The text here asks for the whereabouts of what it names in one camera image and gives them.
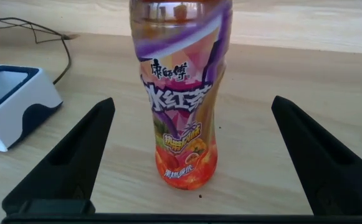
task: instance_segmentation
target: iced tea bottle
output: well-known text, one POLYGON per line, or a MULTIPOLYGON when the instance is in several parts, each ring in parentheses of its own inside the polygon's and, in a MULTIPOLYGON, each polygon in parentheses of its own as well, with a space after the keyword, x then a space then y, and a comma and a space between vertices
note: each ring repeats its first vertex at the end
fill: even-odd
POLYGON ((130 0, 140 78, 153 112, 156 165, 173 187, 197 189, 216 170, 214 105, 231 23, 232 0, 130 0))

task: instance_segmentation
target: white device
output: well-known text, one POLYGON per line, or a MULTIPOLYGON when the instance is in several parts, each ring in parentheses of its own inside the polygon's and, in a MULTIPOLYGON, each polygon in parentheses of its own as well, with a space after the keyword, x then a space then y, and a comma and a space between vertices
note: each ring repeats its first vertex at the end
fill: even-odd
POLYGON ((43 69, 0 65, 0 151, 22 141, 62 103, 43 69))

